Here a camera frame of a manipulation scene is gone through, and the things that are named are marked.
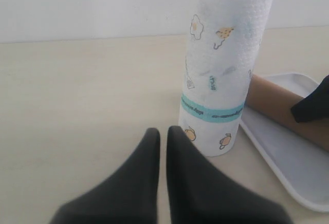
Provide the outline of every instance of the cardboard tube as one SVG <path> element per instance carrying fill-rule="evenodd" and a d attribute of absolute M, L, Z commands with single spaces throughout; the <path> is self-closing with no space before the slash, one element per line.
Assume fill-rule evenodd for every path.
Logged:
<path fill-rule="evenodd" d="M 268 80 L 253 75 L 246 105 L 329 151 L 329 119 L 297 123 L 290 112 L 303 98 Z"/>

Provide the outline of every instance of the beige table surface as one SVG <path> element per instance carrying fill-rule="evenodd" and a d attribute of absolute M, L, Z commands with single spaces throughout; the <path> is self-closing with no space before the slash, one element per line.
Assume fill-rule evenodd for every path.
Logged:
<path fill-rule="evenodd" d="M 255 73 L 329 73 L 329 27 L 265 33 Z M 170 223 L 166 133 L 177 124 L 185 36 L 0 45 L 0 224 L 45 224 L 57 207 L 110 175 L 145 129 L 162 137 L 159 223 Z M 239 129 L 210 161 L 286 207 L 295 223 L 329 223 L 280 184 Z"/>

